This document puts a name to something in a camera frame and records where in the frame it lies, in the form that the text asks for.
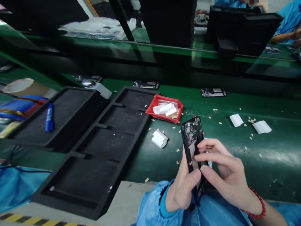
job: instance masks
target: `finger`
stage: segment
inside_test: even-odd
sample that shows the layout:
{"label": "finger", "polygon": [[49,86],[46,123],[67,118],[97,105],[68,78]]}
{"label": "finger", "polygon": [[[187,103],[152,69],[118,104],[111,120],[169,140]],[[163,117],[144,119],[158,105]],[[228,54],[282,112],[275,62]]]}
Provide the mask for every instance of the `finger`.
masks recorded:
{"label": "finger", "polygon": [[230,157],[220,153],[203,153],[195,156],[198,162],[213,161],[221,165],[228,166],[230,170],[236,172],[239,170],[238,161],[235,157]]}
{"label": "finger", "polygon": [[201,167],[202,175],[222,194],[228,189],[228,183],[224,181],[212,168],[207,165]]}
{"label": "finger", "polygon": [[198,144],[198,149],[202,152],[203,149],[208,149],[208,146],[212,146],[224,155],[233,156],[218,139],[204,139]]}
{"label": "finger", "polygon": [[181,190],[183,194],[188,194],[198,184],[201,179],[201,171],[196,169],[186,176],[182,183]]}

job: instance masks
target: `floor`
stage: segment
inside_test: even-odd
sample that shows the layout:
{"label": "floor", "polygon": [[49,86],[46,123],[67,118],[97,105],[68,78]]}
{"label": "floor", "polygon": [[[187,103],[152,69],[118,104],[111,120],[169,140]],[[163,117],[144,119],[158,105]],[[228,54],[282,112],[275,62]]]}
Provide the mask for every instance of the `floor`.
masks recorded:
{"label": "floor", "polygon": [[[19,214],[22,216],[31,216],[43,218],[54,221],[64,221],[73,223],[68,226],[75,226],[77,224],[87,226],[129,226],[136,223],[137,213],[140,206],[141,199],[146,192],[153,189],[156,182],[147,183],[132,183],[122,181],[114,196],[114,199],[105,215],[99,220],[93,221],[81,216],[67,213],[61,210],[52,209],[37,203],[29,203],[21,206],[11,213]],[[20,223],[10,223],[0,221],[1,226],[17,226]]]}

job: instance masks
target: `foam tray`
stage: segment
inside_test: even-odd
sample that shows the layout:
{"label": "foam tray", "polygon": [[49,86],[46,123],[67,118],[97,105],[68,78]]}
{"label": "foam tray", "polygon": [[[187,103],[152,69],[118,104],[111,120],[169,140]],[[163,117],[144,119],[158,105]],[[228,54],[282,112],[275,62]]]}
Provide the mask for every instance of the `foam tray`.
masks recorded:
{"label": "foam tray", "polygon": [[32,201],[93,220],[104,215],[147,130],[145,111],[155,94],[124,87]]}
{"label": "foam tray", "polygon": [[[55,126],[52,132],[45,131],[49,103],[54,104]],[[64,152],[66,146],[74,145],[72,140],[77,141],[83,135],[107,103],[95,90],[65,87],[13,130],[5,140]]]}

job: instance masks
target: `worker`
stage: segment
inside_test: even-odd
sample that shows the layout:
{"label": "worker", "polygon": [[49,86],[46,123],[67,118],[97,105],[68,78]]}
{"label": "worker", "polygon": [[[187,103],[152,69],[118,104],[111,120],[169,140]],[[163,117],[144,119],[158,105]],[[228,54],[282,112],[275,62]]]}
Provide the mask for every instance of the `worker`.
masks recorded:
{"label": "worker", "polygon": [[[254,226],[301,224],[301,205],[288,203],[282,206],[285,203],[278,203],[276,208],[282,212],[281,215],[272,204],[259,198],[247,185],[242,161],[219,140],[205,139],[197,147],[200,154],[195,156],[195,160],[216,162],[220,176],[206,165],[189,173],[183,149],[175,180],[159,182],[142,198],[137,226],[241,226],[250,225],[250,221]],[[216,190],[207,189],[201,197],[200,206],[193,209],[192,189],[202,176]]]}
{"label": "worker", "polygon": [[271,43],[284,42],[301,46],[301,0],[294,0],[283,7],[279,13],[284,17]]}
{"label": "worker", "polygon": [[233,8],[260,7],[262,13],[267,13],[269,11],[268,3],[255,2],[254,0],[216,0],[214,5]]}

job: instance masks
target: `circuit board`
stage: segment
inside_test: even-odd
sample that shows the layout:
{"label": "circuit board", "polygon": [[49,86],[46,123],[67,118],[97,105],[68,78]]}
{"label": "circuit board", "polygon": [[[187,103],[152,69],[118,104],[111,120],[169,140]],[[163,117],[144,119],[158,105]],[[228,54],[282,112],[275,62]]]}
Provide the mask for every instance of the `circuit board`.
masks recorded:
{"label": "circuit board", "polygon": [[201,89],[203,97],[226,97],[227,92],[224,88]]}

